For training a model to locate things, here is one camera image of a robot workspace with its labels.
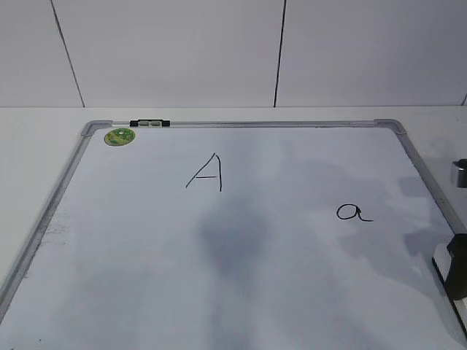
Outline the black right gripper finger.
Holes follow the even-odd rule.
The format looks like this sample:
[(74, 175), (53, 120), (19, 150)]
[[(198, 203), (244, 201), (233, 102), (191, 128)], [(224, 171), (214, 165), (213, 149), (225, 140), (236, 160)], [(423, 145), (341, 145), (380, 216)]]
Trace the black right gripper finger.
[(456, 234), (447, 245), (451, 258), (445, 287), (448, 296), (453, 300), (466, 298), (466, 234)]

